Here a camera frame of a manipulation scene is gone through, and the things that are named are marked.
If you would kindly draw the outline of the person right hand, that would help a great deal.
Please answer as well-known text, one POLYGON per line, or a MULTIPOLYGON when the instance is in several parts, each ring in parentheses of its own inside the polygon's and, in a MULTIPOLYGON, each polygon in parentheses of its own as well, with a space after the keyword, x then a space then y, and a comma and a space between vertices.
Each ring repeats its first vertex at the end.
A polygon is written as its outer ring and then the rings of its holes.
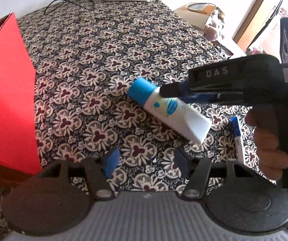
POLYGON ((245 122, 255 128, 254 144, 261 172, 270 180, 281 179, 283 170, 288 168, 288 154, 280 147, 278 121, 273 107, 253 106, 245 122))

